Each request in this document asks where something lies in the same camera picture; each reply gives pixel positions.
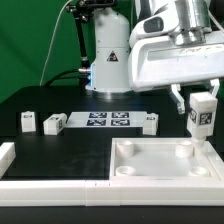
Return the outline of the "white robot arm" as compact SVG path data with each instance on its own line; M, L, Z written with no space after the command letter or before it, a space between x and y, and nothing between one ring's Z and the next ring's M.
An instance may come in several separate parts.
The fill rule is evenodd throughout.
M224 29L211 29L210 0L135 0L138 22L111 7L94 11L96 58L86 90L106 99L224 78Z

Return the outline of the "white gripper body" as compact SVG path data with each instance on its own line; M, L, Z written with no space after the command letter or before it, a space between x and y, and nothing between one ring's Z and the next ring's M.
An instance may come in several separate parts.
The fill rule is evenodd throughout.
M224 78L224 34L209 33L196 46L175 46L168 36L139 40L128 60L136 92Z

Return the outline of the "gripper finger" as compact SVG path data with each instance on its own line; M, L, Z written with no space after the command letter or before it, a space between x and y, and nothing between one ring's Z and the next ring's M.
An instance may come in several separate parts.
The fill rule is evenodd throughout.
M179 114L185 113L185 100L180 94L181 87L179 84L172 84L170 86L170 96L176 103L177 111Z
M210 92L210 94L213 97L217 96L219 88L220 88L220 80L219 79L212 79L210 81L210 90L209 90L209 92Z

